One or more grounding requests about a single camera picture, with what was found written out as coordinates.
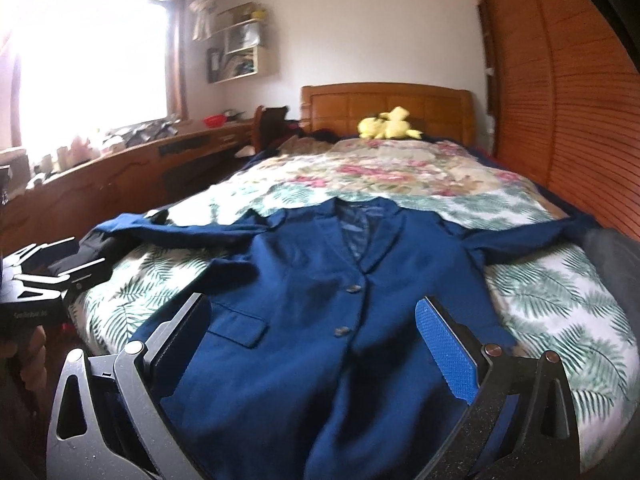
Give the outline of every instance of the leaf print bedding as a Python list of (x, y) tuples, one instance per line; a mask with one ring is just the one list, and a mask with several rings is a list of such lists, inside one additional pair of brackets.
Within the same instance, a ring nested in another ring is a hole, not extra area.
[[(280, 155), (173, 206), (178, 225), (231, 224), (249, 208), (269, 215), (331, 197), (383, 196), (433, 210), (468, 228), (501, 230), (551, 220), (533, 184), (487, 168), (453, 142), (292, 138)], [(83, 294), (70, 313), (96, 354), (120, 351), (138, 326), (197, 275), (215, 251), (163, 250), (143, 244), (113, 277)], [(487, 267), (486, 281), (516, 352), (563, 359), (580, 433), (582, 468), (604, 457), (640, 397), (638, 346), (622, 309), (584, 252), (564, 244), (511, 265)]]

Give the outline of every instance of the window frame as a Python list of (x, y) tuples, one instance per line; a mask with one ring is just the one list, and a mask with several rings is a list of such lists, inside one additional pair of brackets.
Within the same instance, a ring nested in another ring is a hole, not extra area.
[[(167, 10), (169, 26), (167, 27), (164, 74), (166, 79), (166, 108), (169, 115), (176, 114), (182, 120), (188, 119), (186, 82), (184, 74), (184, 27), (186, 0), (150, 0), (153, 4), (163, 6)], [(15, 56), (14, 73), (11, 88), (11, 140), (14, 147), (22, 145), (20, 132), (20, 54)]]

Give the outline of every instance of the blue blazer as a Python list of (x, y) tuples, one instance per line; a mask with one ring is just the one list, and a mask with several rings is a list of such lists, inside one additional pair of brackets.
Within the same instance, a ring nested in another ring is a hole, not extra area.
[(133, 336), (145, 340), (192, 292), (209, 296), (209, 329), (161, 406), (213, 478), (370, 480), (413, 478), (466, 407), (418, 334), (417, 301), (436, 296), (482, 343), (509, 348), (483, 267), (579, 242), (593, 225), (468, 230), (377, 198), (249, 211), (230, 226), (124, 214), (97, 229), (228, 247)]

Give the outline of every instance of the blue gripper pad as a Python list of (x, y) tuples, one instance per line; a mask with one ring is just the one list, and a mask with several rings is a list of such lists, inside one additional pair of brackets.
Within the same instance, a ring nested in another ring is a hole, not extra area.
[(479, 390), (476, 365), (428, 300), (415, 305), (415, 322), (451, 393), (471, 404)]

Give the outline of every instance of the window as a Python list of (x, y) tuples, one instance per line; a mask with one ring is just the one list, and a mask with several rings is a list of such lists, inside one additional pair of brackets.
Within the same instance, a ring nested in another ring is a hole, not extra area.
[(78, 134), (183, 112), (171, 0), (37, 0), (34, 9), (18, 37), (20, 136), (31, 160)]

